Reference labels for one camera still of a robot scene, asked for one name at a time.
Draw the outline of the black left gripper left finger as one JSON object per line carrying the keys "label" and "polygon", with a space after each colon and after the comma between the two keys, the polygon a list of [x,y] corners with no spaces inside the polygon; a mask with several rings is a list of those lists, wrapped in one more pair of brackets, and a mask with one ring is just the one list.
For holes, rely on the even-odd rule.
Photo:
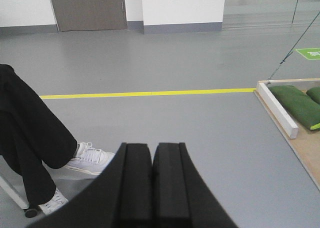
{"label": "black left gripper left finger", "polygon": [[147,144],[122,143],[104,171],[31,228],[151,228],[152,161]]}

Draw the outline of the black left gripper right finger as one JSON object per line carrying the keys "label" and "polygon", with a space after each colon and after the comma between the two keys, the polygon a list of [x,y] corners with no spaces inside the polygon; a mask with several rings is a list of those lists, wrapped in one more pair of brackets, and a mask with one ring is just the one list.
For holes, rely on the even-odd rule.
{"label": "black left gripper right finger", "polygon": [[156,228],[235,228],[196,169],[185,143],[159,143],[153,159]]}

